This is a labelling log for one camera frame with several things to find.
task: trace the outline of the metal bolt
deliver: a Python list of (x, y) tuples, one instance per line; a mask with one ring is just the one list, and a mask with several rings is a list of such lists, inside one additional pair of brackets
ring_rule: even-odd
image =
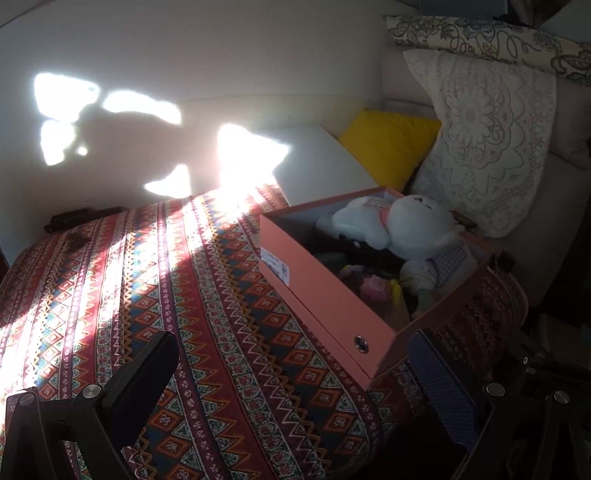
[(554, 399), (558, 403), (562, 403), (562, 405), (566, 405), (568, 402), (570, 402), (569, 394), (566, 392), (563, 392), (562, 390), (558, 390), (558, 391), (554, 392)]
[(489, 383), (486, 386), (486, 391), (493, 397), (502, 397), (505, 395), (505, 387), (500, 383)]
[(25, 393), (21, 395), (21, 398), (18, 399), (18, 402), (23, 406), (26, 407), (35, 401), (35, 395), (32, 393)]
[(361, 353), (369, 352), (369, 345), (367, 343), (367, 340), (365, 340), (365, 338), (359, 335), (355, 336), (355, 348), (359, 350)]
[(100, 394), (100, 385), (91, 384), (84, 387), (82, 390), (82, 396), (84, 398), (95, 398)]

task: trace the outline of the orange box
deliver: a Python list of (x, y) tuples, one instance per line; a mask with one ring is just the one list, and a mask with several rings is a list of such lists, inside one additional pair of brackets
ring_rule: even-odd
[(377, 187), (263, 214), (261, 255), (272, 269), (263, 260), (259, 267), (292, 311), (367, 390), (407, 356), (408, 339), (416, 330), (438, 330), (472, 298), (494, 249), (462, 233), (478, 261), (476, 271), (423, 315), (395, 330), (302, 246), (320, 215), (334, 213), (362, 196), (403, 197), (395, 190)]

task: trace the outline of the sunlight patch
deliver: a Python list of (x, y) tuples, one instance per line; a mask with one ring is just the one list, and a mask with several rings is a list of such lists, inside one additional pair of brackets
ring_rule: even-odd
[(74, 127), (68, 123), (47, 120), (41, 127), (41, 150), (45, 162), (55, 165), (64, 161), (64, 150), (69, 147), (76, 137)]
[(222, 125), (217, 133), (222, 187), (243, 189), (272, 181), (273, 168), (289, 151), (288, 145), (252, 134), (239, 125)]
[(76, 153), (78, 155), (80, 155), (81, 157), (85, 157), (88, 155), (88, 148), (86, 148), (84, 145), (80, 145), (77, 149), (76, 149)]
[(174, 125), (180, 125), (182, 122), (181, 110), (175, 104), (157, 101), (131, 90), (110, 93), (103, 103), (103, 108), (112, 113), (148, 113)]
[(151, 181), (144, 188), (156, 195), (182, 199), (191, 195), (191, 181), (186, 165), (180, 164), (162, 180)]
[(82, 109), (95, 103), (100, 93), (95, 83), (54, 73), (37, 75), (34, 89), (39, 111), (49, 118), (67, 123), (77, 121)]

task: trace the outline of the floral pillow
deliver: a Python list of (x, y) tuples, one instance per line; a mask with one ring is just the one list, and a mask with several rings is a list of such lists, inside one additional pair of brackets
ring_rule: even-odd
[(441, 121), (412, 193), (499, 238), (528, 215), (548, 153), (556, 77), (526, 66), (437, 50), (404, 52)]
[(486, 60), (530, 66), (591, 87), (591, 44), (495, 20), (455, 17), (389, 17), (401, 47), (432, 48)]

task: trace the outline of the bed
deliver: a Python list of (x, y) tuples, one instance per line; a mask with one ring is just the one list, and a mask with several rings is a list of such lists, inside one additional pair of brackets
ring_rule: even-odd
[[(36, 385), (49, 400), (106, 383), (165, 329), (181, 359), (125, 449), (139, 478), (324, 478), (358, 469), (426, 399), (406, 363), (363, 392), (267, 284), (258, 219), (284, 206), (277, 185), (239, 197), (216, 190), (27, 249), (0, 289), (2, 415), (5, 397), (23, 387)], [(439, 335), (482, 376), (526, 310), (517, 283), (490, 270)], [(1, 433), (3, 447), (3, 421)], [(80, 453), (67, 449), (85, 478)]]

